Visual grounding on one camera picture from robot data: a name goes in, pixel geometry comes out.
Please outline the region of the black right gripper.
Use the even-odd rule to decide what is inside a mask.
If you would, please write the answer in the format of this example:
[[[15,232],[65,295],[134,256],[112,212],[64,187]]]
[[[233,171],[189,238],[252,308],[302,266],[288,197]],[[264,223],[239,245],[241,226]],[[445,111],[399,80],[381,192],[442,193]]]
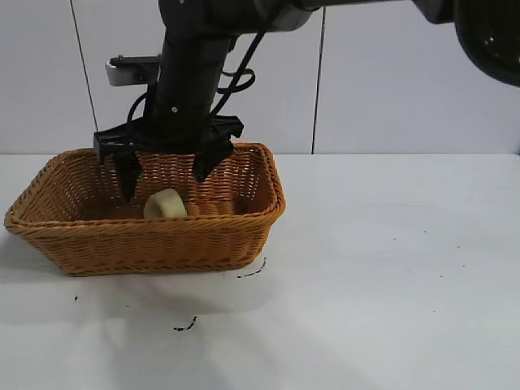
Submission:
[[[156,56],[117,56],[105,65],[113,86],[145,85],[118,126],[96,132],[98,160],[115,157],[123,198],[132,200],[142,167],[140,152],[192,154],[193,178],[203,182],[233,153],[232,137],[244,128],[236,116],[219,115],[215,96],[242,90],[241,75],[232,72],[229,86],[219,87],[223,65],[235,37],[166,37]]]

